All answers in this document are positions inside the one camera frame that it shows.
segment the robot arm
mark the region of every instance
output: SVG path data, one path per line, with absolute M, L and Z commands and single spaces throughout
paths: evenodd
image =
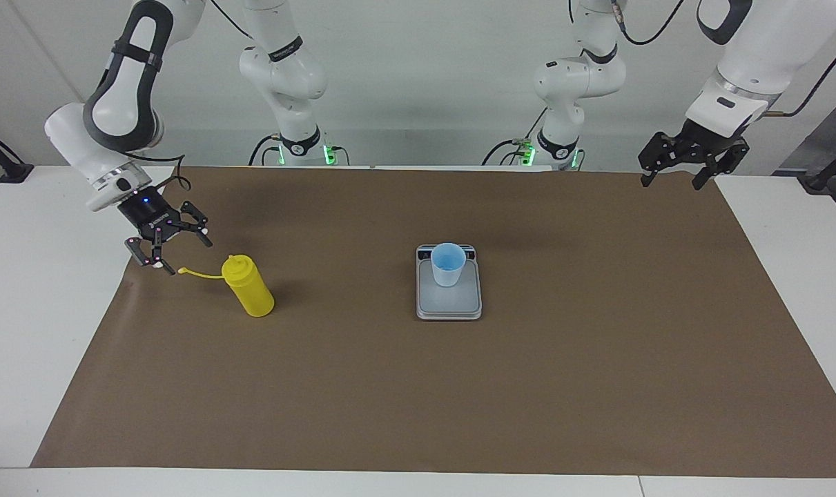
M 245 48 L 240 72 L 270 105 L 280 127 L 285 164 L 326 164 L 327 152 L 311 100 L 326 93 L 326 73 L 304 47 L 289 0 L 244 0 L 246 22 L 259 47 Z
M 749 145 L 743 131 L 777 101 L 796 72 L 836 31 L 836 0 L 702 0 L 701 31 L 725 45 L 724 56 L 686 113 L 682 131 L 657 133 L 639 154 L 650 174 L 682 163 L 704 164 L 693 180 L 736 169 Z
M 169 274 L 175 272 L 162 257 L 163 243 L 185 231 L 212 246 L 206 236 L 208 218 L 190 202 L 175 210 L 127 153 L 152 148 L 162 138 L 150 92 L 166 50 L 193 35 L 205 7 L 204 0 L 135 2 L 95 93 L 86 105 L 56 110 L 45 125 L 52 145 L 95 188 L 86 205 L 99 211 L 117 204 L 139 231 L 139 237 L 125 242 L 133 258 Z M 194 222 L 183 220 L 183 214 Z M 150 242 L 150 255 L 142 251 L 142 240 Z
M 326 162 L 322 136 L 309 101 L 326 90 L 326 77 L 295 30 L 286 0 L 244 0 L 248 25 L 262 47 L 247 48 L 244 74 L 271 104 L 282 142 L 292 163 L 316 155 Z M 96 190 L 87 206 L 99 211 L 117 205 L 139 237 L 126 246 L 140 265 L 174 274 L 162 258 L 162 244 L 183 231 L 207 246 L 208 218 L 190 202 L 178 210 L 166 202 L 150 177 L 129 153 L 155 147 L 163 123 L 150 104 L 166 51 L 193 35 L 205 0 L 136 0 L 124 32 L 111 50 L 99 87 L 86 104 L 68 104 L 46 120 L 46 135 L 62 157 L 86 176 Z M 193 222 L 183 220 L 187 214 Z M 150 255 L 141 251 L 150 242 Z
M 547 62 L 534 75 L 534 90 L 548 107 L 532 144 L 538 164 L 571 164 L 584 125 L 584 111 L 577 101 L 610 95 L 626 81 L 626 65 L 617 54 L 620 29 L 611 0 L 581 0 L 574 28 L 582 53 Z

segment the digital kitchen scale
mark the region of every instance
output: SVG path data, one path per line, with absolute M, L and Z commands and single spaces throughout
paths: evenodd
M 418 281 L 418 317 L 426 321 L 474 321 L 482 315 L 482 291 L 478 283 L 476 249 L 461 245 L 467 260 L 455 286 L 443 287 L 433 279 L 430 252 L 436 245 L 421 245 L 415 257 Z

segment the table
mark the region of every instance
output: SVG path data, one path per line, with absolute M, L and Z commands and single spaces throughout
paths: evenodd
M 171 168 L 147 170 L 162 178 Z M 836 392 L 834 202 L 789 178 L 717 183 Z M 24 469 L 128 261 L 122 240 L 133 229 L 113 208 L 87 211 L 90 194 L 68 167 L 39 167 L 23 185 L 0 186 L 0 495 L 836 496 L 836 480 Z

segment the yellow tube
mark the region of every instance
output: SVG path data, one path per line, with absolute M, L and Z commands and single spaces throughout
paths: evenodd
M 273 295 L 261 279 L 255 262 L 247 255 L 228 257 L 222 265 L 222 277 L 251 317 L 263 318 L 273 310 Z
M 223 276 L 211 276 L 209 274 L 197 273 L 197 271 L 191 271 L 186 267 L 178 270 L 178 274 L 190 274 L 191 276 L 202 277 L 204 280 L 224 280 Z

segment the cup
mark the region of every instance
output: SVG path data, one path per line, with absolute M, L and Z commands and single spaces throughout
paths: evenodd
M 433 279 L 439 286 L 455 286 L 461 279 L 461 271 L 467 263 L 467 254 L 455 243 L 440 243 L 430 252 L 433 263 Z

